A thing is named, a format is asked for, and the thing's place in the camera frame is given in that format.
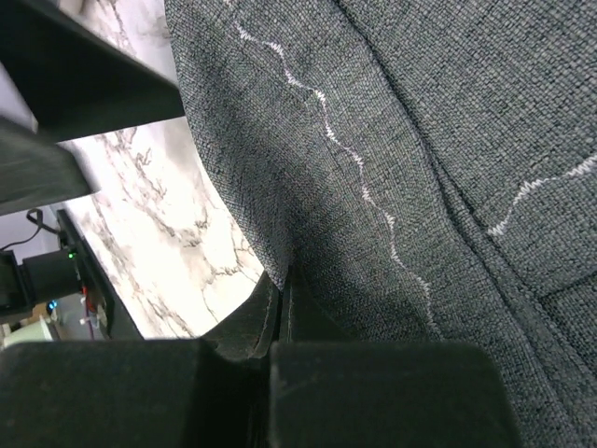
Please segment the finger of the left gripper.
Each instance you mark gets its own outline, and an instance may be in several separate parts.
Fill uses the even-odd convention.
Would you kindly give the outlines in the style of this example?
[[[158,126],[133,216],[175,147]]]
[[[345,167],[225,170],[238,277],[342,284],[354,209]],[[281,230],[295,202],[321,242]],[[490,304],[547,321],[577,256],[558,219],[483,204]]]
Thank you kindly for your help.
[[[1,214],[90,195],[98,182],[84,157],[1,118]]]
[[[57,142],[184,114],[172,81],[48,1],[2,2],[1,65],[38,130]]]

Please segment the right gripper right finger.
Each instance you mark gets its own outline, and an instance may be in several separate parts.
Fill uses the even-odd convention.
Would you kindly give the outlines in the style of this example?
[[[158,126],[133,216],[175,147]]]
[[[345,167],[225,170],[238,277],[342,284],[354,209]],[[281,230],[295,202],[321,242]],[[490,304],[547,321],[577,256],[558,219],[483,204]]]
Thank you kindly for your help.
[[[361,343],[312,299],[298,269],[269,354],[273,447],[518,447],[497,368],[461,343]]]

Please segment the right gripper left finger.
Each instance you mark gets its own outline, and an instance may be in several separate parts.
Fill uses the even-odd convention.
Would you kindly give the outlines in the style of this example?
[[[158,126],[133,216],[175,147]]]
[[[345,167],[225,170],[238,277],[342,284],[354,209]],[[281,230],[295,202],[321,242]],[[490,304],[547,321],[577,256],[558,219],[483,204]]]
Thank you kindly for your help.
[[[264,447],[280,293],[262,275],[199,339],[18,343],[1,355],[5,447]]]

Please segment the grey cloth napkin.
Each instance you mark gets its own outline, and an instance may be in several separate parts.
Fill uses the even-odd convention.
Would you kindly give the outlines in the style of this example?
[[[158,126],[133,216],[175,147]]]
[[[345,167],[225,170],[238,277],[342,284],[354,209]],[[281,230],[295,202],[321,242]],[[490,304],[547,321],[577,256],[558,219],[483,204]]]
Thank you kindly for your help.
[[[596,443],[596,5],[169,1],[187,122],[275,285],[466,342],[528,447]]]

